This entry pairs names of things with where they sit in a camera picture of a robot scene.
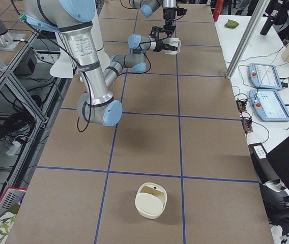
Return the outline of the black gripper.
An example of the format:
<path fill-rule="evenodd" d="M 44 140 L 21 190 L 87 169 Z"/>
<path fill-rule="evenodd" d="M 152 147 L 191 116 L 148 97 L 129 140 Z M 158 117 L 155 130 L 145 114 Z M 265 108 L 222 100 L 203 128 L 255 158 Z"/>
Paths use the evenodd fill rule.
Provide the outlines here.
<path fill-rule="evenodd" d="M 169 44 L 166 44 L 166 43 L 164 43 L 164 42 L 161 41 L 161 40 L 159 40 L 159 41 L 157 40 L 157 41 L 156 41 L 155 52 L 160 52 L 160 51 L 162 51 L 162 50 L 167 50 L 167 51 L 169 51 L 170 48 L 171 48 L 171 46 L 170 46 Z"/>
<path fill-rule="evenodd" d="M 163 18 L 165 20 L 164 29 L 166 33 L 170 31 L 170 33 L 173 34 L 176 29 L 176 26 L 173 23 L 176 17 L 176 11 L 176 7 L 163 8 Z"/>

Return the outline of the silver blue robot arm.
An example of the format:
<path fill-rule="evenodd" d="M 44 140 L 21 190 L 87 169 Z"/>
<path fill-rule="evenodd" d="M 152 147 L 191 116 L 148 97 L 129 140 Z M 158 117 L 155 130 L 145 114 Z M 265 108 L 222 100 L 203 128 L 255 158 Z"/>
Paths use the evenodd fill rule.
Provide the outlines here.
<path fill-rule="evenodd" d="M 175 30 L 172 15 L 164 1 L 130 1 L 130 6 L 140 9 L 149 17 L 159 7 L 163 8 L 164 27 L 154 26 L 149 37 L 132 35 L 128 45 L 132 54 L 116 55 L 107 68 L 101 67 L 91 29 L 97 15 L 94 1 L 24 1 L 20 19 L 30 26 L 60 33 L 65 38 L 64 50 L 71 58 L 84 82 L 86 91 L 78 101 L 77 111 L 87 123 L 114 126 L 121 119 L 122 103 L 116 100 L 109 87 L 122 70 L 131 68 L 135 73 L 146 71 L 146 50 L 172 50 L 159 33 L 171 37 Z"/>
<path fill-rule="evenodd" d="M 163 19 L 165 24 L 161 29 L 162 32 L 166 33 L 168 37 L 171 37 L 175 31 L 176 26 L 174 25 L 176 20 L 176 13 L 178 11 L 177 1 L 170 0 L 132 0 L 128 1 L 128 6 L 124 5 L 122 1 L 120 1 L 122 7 L 126 9 L 138 9 L 140 10 L 145 17 L 150 17 L 153 13 L 162 7 Z"/>

